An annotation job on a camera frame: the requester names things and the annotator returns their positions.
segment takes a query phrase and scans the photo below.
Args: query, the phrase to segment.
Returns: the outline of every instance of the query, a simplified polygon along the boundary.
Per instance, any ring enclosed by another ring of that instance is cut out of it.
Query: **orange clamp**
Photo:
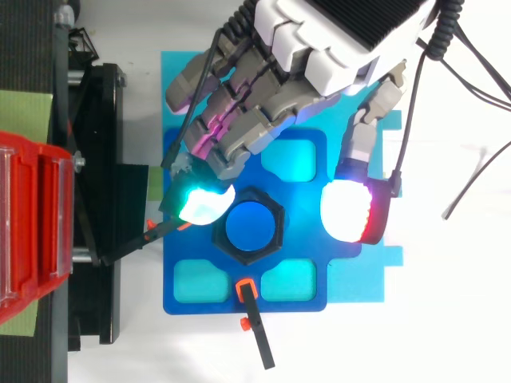
[[[247,317],[241,318],[240,324],[241,324],[241,328],[243,329],[243,331],[249,331],[252,328],[250,321],[248,320]]]
[[[259,297],[254,280],[252,278],[244,278],[238,281],[236,284],[236,293],[238,294],[238,299],[240,302],[244,303],[243,295],[241,294],[241,286],[243,285],[250,285],[252,287],[252,293],[254,293],[254,298],[257,299],[257,297]]]

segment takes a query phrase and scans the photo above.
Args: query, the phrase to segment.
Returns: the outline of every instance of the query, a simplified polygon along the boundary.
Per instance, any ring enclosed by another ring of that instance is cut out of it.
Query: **metal rod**
[[[80,86],[83,75],[84,75],[83,70],[70,70],[67,73],[67,85]]]
[[[87,247],[75,247],[73,249],[73,263],[91,263],[92,255]]]

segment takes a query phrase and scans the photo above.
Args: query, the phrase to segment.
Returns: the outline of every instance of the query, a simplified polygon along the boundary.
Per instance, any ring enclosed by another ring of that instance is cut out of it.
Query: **screw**
[[[74,153],[73,156],[73,163],[74,163],[74,171],[76,173],[79,173],[81,171],[81,168],[85,166],[85,158],[81,156],[80,151],[77,151]]]
[[[127,86],[126,75],[125,74],[117,74],[117,86],[121,88],[125,88]]]
[[[74,12],[69,4],[63,4],[58,7],[57,12],[53,16],[55,24],[71,29],[74,27]]]

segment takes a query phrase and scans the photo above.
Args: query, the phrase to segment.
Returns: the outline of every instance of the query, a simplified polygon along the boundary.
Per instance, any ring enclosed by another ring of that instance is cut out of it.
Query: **robot finger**
[[[200,101],[218,88],[220,79],[228,75],[236,62],[252,45],[250,38],[240,38],[233,42],[224,34],[220,35],[218,48],[213,58],[212,70],[204,83]],[[195,56],[167,88],[165,99],[173,113],[184,114],[188,111],[204,69],[208,52],[209,50]]]
[[[304,122],[340,98],[340,93],[321,96],[305,78],[272,89],[272,76],[268,71],[254,83],[244,102],[247,112],[232,121],[206,156],[219,180],[237,178],[250,155],[261,153],[285,128]]]
[[[187,149],[205,159],[212,148],[211,140],[219,140],[227,133],[230,124],[245,110],[244,101],[249,97],[254,82],[273,65],[256,47],[250,48],[236,63],[231,78],[221,84],[208,98],[208,105],[184,135]]]

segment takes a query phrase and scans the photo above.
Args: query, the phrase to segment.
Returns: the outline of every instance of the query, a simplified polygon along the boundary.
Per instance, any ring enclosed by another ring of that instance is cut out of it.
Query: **blue circular disc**
[[[229,241],[242,251],[257,251],[267,246],[275,234],[275,219],[266,206],[243,202],[234,207],[225,223]]]

